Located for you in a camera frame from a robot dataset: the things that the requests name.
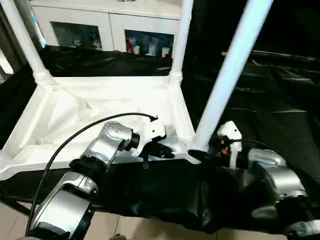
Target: white plastic cart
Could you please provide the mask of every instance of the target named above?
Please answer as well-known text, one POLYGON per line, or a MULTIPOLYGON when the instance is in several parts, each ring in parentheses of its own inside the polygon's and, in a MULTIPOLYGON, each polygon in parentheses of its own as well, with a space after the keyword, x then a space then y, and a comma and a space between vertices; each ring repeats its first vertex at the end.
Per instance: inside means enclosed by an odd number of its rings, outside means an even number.
MULTIPOLYGON (((98 119, 125 112, 158 116, 166 125, 167 133, 167 138, 161 143, 173 149, 176 159, 199 164, 188 155, 188 150, 208 150, 210 137, 273 0, 248 0, 196 133, 180 88, 193 0, 183 2, 170 74, 133 77, 52 77, 41 61, 14 1, 0 2, 37 83, 29 103, 0 151, 0 180, 6 180, 18 172, 44 169, 58 146, 73 133, 98 119)), ((139 132, 148 119, 126 116, 117 118, 117 121, 139 132)), ((52 168, 69 167, 69 162, 80 156, 101 127, 97 125, 75 138, 57 156, 52 168)), ((123 151, 113 163, 139 161, 142 159, 133 158, 130 152, 123 151)))

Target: robotic arm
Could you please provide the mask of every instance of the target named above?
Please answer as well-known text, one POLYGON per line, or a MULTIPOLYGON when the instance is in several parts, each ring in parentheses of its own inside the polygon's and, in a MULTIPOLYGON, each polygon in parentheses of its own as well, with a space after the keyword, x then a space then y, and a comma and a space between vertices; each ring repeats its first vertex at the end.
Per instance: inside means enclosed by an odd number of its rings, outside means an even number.
POLYGON ((146 130, 152 134, 149 138, 142 136, 142 141, 131 128, 116 121, 107 122, 80 158, 70 163, 70 171, 37 208, 30 231, 21 239, 82 240, 95 212, 91 202, 117 152, 142 150, 152 139, 164 138, 165 128, 157 121, 144 129, 144 134, 148 134, 146 130))
MULTIPOLYGON (((91 202, 117 152, 133 148, 136 149, 133 155, 138 156, 152 139, 165 138, 164 126, 156 126, 161 124, 157 120, 151 122, 151 126, 146 127, 141 136, 116 121, 107 122, 80 158, 70 163, 70 171, 64 174, 37 208, 30 230, 20 240, 82 240, 95 212, 91 202)), ((228 133, 234 132, 237 131, 227 131, 226 138, 222 138, 220 144, 234 144, 236 141, 228 138, 228 133)), ((238 154, 241 146, 233 145, 229 149, 233 154, 238 154)), ((189 154, 199 160, 217 160, 212 152, 190 150, 189 154)), ((320 219, 313 214, 306 189, 279 154, 272 150, 252 148, 246 156, 245 164, 234 162, 234 157, 231 157, 229 162, 221 165, 238 168, 246 166, 256 179, 265 182, 288 239, 319 238, 320 219)))

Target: glass cabinet door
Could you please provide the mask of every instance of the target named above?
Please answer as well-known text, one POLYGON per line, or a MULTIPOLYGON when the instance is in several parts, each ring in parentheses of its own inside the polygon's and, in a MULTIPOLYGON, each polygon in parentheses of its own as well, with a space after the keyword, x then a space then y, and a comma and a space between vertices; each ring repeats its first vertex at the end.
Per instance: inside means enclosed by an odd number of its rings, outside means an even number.
POLYGON ((124 30, 126 52, 136 55, 172 57, 173 34, 124 30))
POLYGON ((115 50, 171 58, 179 20, 110 14, 115 50))
POLYGON ((109 13, 34 6, 48 45, 113 51, 109 13))
POLYGON ((60 46, 102 50, 97 26, 56 21, 51 25, 60 46))

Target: black cloth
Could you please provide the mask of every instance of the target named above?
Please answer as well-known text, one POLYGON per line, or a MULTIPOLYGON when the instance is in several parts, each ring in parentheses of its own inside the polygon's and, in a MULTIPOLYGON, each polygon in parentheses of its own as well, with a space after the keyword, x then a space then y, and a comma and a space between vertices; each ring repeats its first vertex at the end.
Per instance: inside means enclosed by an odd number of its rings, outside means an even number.
MULTIPOLYGON (((190 67, 194 68, 195 62, 212 66, 222 51, 228 51, 246 3, 247 0, 193 2, 185 58, 190 67)), ((319 21, 320 10, 314 0, 273 1, 253 50, 319 59, 319 21)))
MULTIPOLYGON (((41 52, 41 58, 55 77, 162 76, 171 66, 171 61, 163 58, 51 46, 41 52)), ((219 64, 198 72, 184 69, 181 88, 195 128, 218 69, 219 64)), ((220 121, 232 120, 244 139, 259 140, 281 150, 315 199, 319 197, 320 173, 318 86, 316 74, 296 75, 274 67, 248 65, 220 121)), ((28 66, 0 85, 2 145, 35 87, 28 66)), ((49 172, 39 201, 66 171, 49 172)), ((0 196, 31 202, 41 175, 42 171, 20 172, 1 181, 0 196)), ((183 159, 150 162, 148 170, 142 163, 116 164, 105 176, 104 188, 94 205, 100 211, 158 218, 208 233, 222 227, 280 233, 276 218, 251 217, 255 208, 267 203, 261 183, 240 191, 239 180, 237 173, 211 164, 193 165, 183 159)))

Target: black cable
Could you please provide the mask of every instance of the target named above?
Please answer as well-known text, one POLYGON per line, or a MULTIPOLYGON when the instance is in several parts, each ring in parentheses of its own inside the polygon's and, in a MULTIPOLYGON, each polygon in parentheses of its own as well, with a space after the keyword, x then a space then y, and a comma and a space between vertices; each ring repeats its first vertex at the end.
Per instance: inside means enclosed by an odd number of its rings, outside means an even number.
POLYGON ((151 116, 149 114, 145 114, 145 113, 139 113, 139 112, 127 112, 127 113, 121 113, 121 114, 117 114, 117 115, 113 115, 113 116, 108 116, 108 117, 105 117, 105 118, 102 118, 98 121, 95 121, 87 126, 85 126, 84 128, 80 129, 79 131, 77 131, 75 134, 73 134, 71 137, 69 137, 66 141, 64 141, 64 143, 62 143, 58 149, 53 153, 52 157, 50 158, 50 160, 48 161, 47 165, 45 166, 45 169, 43 171, 43 174, 42 174, 42 177, 40 179, 40 182, 39 182, 39 185, 36 189, 36 192, 35 192, 35 195, 34 195, 34 198, 33 198, 33 201, 32 201, 32 205, 31 205, 31 209, 30 209, 30 215, 29 215, 29 218, 28 218, 28 223, 27 223, 27 226, 26 226, 26 229, 25 229, 25 236, 27 235, 27 233, 29 232, 30 230, 30 227, 31 227, 31 222, 32 222, 32 219, 34 218, 34 215, 35 215, 35 209, 36 209, 36 205, 37 205, 37 199, 38 199, 38 195, 40 193, 40 189, 41 189, 41 186, 44 182, 44 179, 49 171, 49 168, 51 167, 53 161, 55 160, 56 156, 60 153, 60 151, 68 144, 72 141, 72 139, 74 139, 75 137, 77 137, 78 135, 80 135, 81 133, 83 133, 85 130, 97 125, 97 124, 100 124, 104 121, 108 121, 108 120, 111 120, 111 119, 115 119, 115 118, 119 118, 119 117, 123 117, 123 116, 131 116, 131 115, 136 115, 136 116, 143 116, 143 117, 148 117, 150 118, 151 121, 154 121, 157 119, 157 117, 154 117, 154 116, 151 116))
POLYGON ((270 149, 272 151, 274 151, 275 153, 279 154, 280 156, 282 156, 281 152, 277 149, 275 149, 274 147, 269 146, 268 144, 262 142, 262 141, 256 141, 256 140, 246 140, 246 139, 230 139, 231 143, 236 143, 236 142, 241 142, 241 143, 250 143, 250 144, 258 144, 261 146, 264 146, 266 149, 270 149))

